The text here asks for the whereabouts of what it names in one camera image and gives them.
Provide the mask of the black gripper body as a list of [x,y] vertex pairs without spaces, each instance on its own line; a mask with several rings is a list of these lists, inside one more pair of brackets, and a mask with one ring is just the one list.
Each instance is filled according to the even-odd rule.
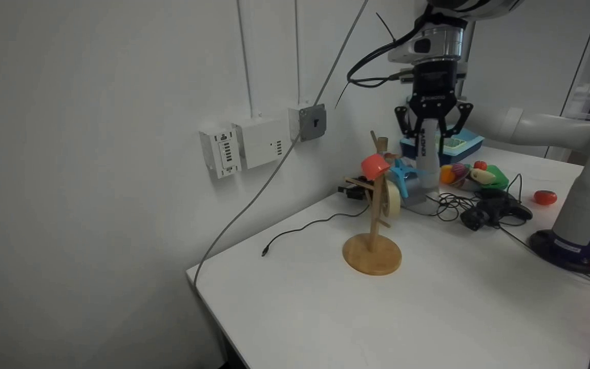
[[457,99],[457,81],[461,73],[454,61],[427,61],[418,64],[411,74],[411,99],[396,108],[397,124],[403,118],[416,119],[447,119],[453,126],[460,118],[468,118],[473,112],[471,102]]

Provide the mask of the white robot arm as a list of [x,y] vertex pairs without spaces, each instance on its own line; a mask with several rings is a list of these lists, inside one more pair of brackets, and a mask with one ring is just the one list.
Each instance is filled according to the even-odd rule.
[[[464,33],[470,22],[514,13],[524,0],[424,0],[414,30],[389,54],[392,61],[416,69],[434,64],[457,64],[464,56]],[[567,200],[548,237],[557,245],[584,249],[590,242],[590,122],[560,116],[536,116],[520,107],[475,107],[468,128],[496,142],[519,145],[557,145],[587,156]]]

